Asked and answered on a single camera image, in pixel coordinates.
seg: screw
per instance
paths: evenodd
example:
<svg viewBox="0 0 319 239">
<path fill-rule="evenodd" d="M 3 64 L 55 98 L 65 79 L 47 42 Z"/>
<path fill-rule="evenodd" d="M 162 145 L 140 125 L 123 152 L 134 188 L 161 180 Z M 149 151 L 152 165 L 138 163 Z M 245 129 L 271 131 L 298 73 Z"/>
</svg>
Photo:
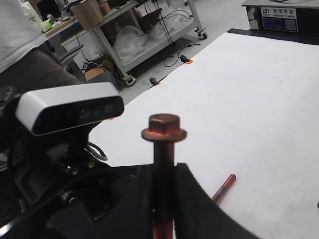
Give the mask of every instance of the screw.
<svg viewBox="0 0 319 239">
<path fill-rule="evenodd" d="M 77 175 L 77 174 L 79 173 L 79 169 L 73 168 L 72 171 L 71 171 L 71 173 L 72 173 L 73 175 Z"/>
<path fill-rule="evenodd" d="M 89 168 L 93 168 L 95 166 L 94 162 L 89 162 Z"/>
<path fill-rule="evenodd" d="M 154 238 L 171 238 L 172 195 L 174 171 L 174 143 L 187 136 L 180 128 L 176 115 L 159 114 L 149 119 L 149 128 L 142 131 L 142 138 L 154 143 Z"/>
</svg>

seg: label sticker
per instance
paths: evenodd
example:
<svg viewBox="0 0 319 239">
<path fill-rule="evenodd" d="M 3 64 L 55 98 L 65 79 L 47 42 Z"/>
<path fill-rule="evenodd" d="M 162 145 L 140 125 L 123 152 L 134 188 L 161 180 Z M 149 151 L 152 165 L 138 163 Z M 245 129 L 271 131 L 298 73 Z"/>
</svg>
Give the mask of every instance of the label sticker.
<svg viewBox="0 0 319 239">
<path fill-rule="evenodd" d="M 260 10 L 265 29 L 298 32 L 295 8 L 261 7 Z"/>
</svg>

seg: shelf caster wheel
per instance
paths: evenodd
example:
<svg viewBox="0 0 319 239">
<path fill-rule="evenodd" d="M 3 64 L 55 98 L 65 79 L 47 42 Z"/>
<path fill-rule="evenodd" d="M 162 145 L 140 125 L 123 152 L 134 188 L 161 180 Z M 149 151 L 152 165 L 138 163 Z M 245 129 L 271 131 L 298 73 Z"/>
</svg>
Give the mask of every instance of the shelf caster wheel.
<svg viewBox="0 0 319 239">
<path fill-rule="evenodd" d="M 198 34 L 198 38 L 201 39 L 201 40 L 207 39 L 207 34 L 206 34 L 206 32 L 204 32 L 204 33 L 199 33 L 199 34 Z"/>
</svg>

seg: white table surface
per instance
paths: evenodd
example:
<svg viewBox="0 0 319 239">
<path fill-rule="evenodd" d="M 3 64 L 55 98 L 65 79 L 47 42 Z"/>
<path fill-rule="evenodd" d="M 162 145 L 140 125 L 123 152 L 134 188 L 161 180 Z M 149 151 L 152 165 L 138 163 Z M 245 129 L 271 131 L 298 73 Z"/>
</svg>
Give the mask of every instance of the white table surface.
<svg viewBox="0 0 319 239">
<path fill-rule="evenodd" d="M 237 175 L 221 209 L 263 239 L 317 239 L 318 58 L 318 46 L 226 33 L 90 140 L 112 166 L 152 163 L 141 130 L 152 114 L 177 114 L 188 138 L 176 162 L 208 195 Z"/>
</svg>

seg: laboratory floor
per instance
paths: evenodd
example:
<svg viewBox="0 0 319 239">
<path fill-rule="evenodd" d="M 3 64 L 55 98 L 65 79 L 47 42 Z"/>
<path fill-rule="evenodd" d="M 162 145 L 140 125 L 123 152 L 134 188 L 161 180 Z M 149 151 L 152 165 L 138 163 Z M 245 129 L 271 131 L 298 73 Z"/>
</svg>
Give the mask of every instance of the laboratory floor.
<svg viewBox="0 0 319 239">
<path fill-rule="evenodd" d="M 182 51 L 182 54 L 188 58 L 196 55 L 208 44 L 231 28 L 249 29 L 246 10 L 241 6 L 243 1 L 244 0 L 194 0 L 201 24 L 206 28 L 205 31 L 208 38 L 206 40 L 199 40 L 197 33 L 190 32 L 186 37 L 187 40 L 180 39 L 177 41 L 177 46 L 174 48 L 174 57 L 169 58 L 166 63 L 173 63 L 177 58 L 180 48 L 190 43 L 200 43 L 201 45 L 185 48 Z M 153 3 L 151 1 L 148 2 L 149 7 L 155 9 Z M 189 7 L 184 6 L 183 0 L 172 0 L 172 4 L 175 8 L 182 8 L 190 12 Z M 166 7 L 164 0 L 159 0 L 159 5 L 160 7 Z M 143 5 L 139 7 L 139 10 L 145 14 Z M 164 49 L 132 70 L 131 74 L 136 77 L 137 82 L 133 86 L 121 91 L 125 104 L 150 88 L 151 84 L 149 79 L 151 77 L 156 78 L 156 80 L 159 81 L 181 65 L 181 62 L 178 61 L 172 67 L 165 67 L 163 59 L 166 57 L 167 49 Z M 201 79 L 194 79 L 194 84 L 201 84 Z"/>
</svg>

